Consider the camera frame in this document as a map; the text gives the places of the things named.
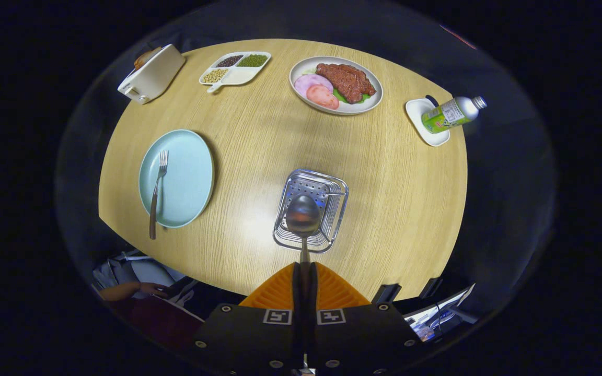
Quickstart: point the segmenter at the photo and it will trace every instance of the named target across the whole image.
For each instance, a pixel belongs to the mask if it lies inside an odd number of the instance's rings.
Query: wire basket
[[[282,190],[277,219],[273,229],[275,243],[292,250],[301,250],[301,238],[287,229],[287,207],[294,195],[309,195],[320,209],[320,228],[308,237],[308,251],[321,254],[336,242],[347,204],[347,184],[339,178],[310,170],[294,170]]]

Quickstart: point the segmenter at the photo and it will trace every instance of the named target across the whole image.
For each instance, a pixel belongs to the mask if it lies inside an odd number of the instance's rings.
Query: soybean
[[[220,79],[222,79],[224,75],[227,74],[227,71],[229,70],[215,69],[214,71],[208,72],[205,76],[203,76],[203,78],[201,78],[201,81],[203,81],[206,84],[214,84],[217,81],[220,81]]]

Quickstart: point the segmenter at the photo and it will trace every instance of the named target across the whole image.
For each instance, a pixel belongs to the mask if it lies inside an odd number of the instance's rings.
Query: white toaster
[[[162,95],[184,64],[184,56],[170,44],[157,52],[140,69],[131,71],[118,91],[140,104]]]

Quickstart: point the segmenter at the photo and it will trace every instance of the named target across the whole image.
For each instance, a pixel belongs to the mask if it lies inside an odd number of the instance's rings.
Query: person's arm
[[[168,298],[169,295],[164,292],[166,289],[167,286],[161,284],[133,281],[132,283],[123,283],[115,287],[105,288],[99,292],[99,295],[107,302],[117,302],[131,298],[138,291],[148,293],[149,295],[157,295],[161,298]]]

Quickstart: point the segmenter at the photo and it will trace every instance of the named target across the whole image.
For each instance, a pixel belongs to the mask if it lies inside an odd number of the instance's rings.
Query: steak
[[[317,64],[315,73],[328,79],[349,104],[361,101],[363,93],[375,95],[375,88],[366,74],[356,67],[346,64]]]

